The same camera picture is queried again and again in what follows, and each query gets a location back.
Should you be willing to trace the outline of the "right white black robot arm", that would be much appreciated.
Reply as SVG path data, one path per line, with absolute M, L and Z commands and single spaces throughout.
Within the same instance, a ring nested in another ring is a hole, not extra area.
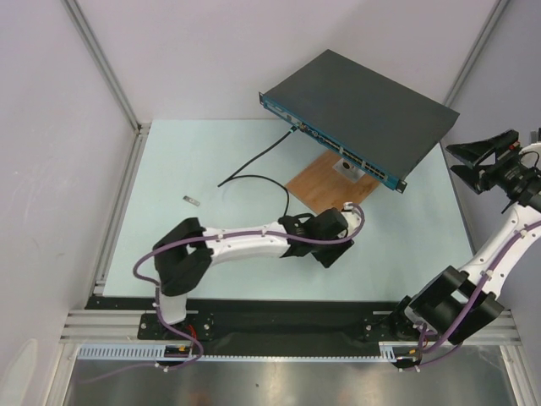
M 459 162 L 451 171 L 474 193 L 494 187 L 509 202 L 498 231 L 466 264 L 448 266 L 414 297 L 405 297 L 389 316 L 399 340 L 420 337 L 425 327 L 437 344 L 463 343 L 494 321 L 504 307 L 501 290 L 511 270 L 540 238 L 540 144 L 523 147 L 509 129 L 486 140 L 447 146 Z

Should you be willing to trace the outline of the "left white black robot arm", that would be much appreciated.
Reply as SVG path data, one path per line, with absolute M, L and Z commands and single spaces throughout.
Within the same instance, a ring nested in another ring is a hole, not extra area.
M 168 338 L 183 334 L 188 293 L 213 266 L 255 257 L 312 255 L 328 268 L 353 246 L 363 225 L 362 210 L 350 203 L 317 216 L 285 215 L 255 228 L 205 228 L 196 217 L 185 219 L 153 246 L 161 310 L 156 328 Z

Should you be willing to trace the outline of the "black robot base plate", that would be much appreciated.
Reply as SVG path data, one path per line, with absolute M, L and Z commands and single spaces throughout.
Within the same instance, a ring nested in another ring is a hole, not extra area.
M 143 341 L 199 341 L 206 348 L 256 348 L 270 351 L 293 347 L 318 351 L 336 345 L 352 349 L 369 343 L 410 342 L 427 345 L 428 333 L 399 340 L 389 328 L 398 302 L 189 299 L 185 321 L 164 327 L 150 298 L 92 297 L 87 310 L 143 310 L 137 337 Z

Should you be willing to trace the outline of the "silver transceiver module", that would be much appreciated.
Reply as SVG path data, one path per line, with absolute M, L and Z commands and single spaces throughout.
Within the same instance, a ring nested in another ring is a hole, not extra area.
M 199 206 L 200 205 L 199 201 L 197 201 L 196 199 L 191 198 L 189 196 L 186 196 L 186 195 L 183 197 L 183 200 L 188 202 L 189 204 L 194 205 L 194 206 Z

